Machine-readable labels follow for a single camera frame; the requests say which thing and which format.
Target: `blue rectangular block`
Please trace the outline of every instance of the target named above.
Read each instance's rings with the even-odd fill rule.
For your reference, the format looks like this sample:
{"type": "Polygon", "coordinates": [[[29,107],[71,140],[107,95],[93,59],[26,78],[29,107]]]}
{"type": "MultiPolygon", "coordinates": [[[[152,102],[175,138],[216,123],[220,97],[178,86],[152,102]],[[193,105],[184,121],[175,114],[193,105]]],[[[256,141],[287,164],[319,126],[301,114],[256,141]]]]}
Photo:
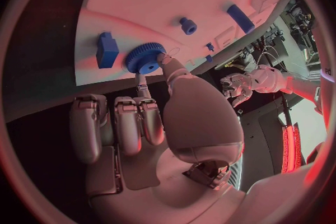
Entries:
{"type": "Polygon", "coordinates": [[[118,54],[119,49],[111,33],[104,32],[100,34],[96,54],[99,69],[111,68],[118,54]]]}

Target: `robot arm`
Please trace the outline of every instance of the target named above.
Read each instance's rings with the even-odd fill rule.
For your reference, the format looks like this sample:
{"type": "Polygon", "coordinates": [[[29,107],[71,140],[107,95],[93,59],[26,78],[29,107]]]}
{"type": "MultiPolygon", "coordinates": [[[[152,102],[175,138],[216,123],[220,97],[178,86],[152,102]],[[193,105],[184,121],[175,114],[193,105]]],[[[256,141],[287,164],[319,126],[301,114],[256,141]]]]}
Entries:
{"type": "Polygon", "coordinates": [[[321,113],[320,87],[308,80],[302,80],[289,73],[259,65],[258,69],[245,74],[234,73],[221,79],[223,94],[226,98],[237,97],[233,101],[236,107],[248,100],[252,91],[269,93],[282,91],[288,94],[295,93],[316,105],[316,111],[321,113]]]}

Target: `blue gear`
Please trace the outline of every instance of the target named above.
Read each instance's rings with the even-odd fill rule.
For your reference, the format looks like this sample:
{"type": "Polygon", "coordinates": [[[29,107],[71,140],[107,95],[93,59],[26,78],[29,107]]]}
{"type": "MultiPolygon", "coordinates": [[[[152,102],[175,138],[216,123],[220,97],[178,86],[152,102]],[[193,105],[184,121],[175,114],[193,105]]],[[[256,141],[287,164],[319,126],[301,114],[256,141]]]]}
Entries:
{"type": "Polygon", "coordinates": [[[126,57],[125,64],[129,72],[149,74],[159,68],[157,56],[166,53],[159,43],[145,43],[133,49],[126,57]]]}

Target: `humanoid robot hand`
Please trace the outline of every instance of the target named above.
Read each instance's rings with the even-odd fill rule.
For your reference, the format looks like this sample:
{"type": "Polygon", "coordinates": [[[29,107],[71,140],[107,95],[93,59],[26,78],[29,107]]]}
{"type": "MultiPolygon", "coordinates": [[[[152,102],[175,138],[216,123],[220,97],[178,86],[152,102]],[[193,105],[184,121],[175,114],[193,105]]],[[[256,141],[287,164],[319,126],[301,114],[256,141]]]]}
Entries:
{"type": "Polygon", "coordinates": [[[235,108],[242,102],[251,98],[253,90],[262,93],[277,92],[279,90],[291,94],[293,91],[287,88],[288,73],[265,66],[258,66],[252,72],[230,74],[221,79],[223,94],[228,99],[236,97],[232,106],[235,108]]]}

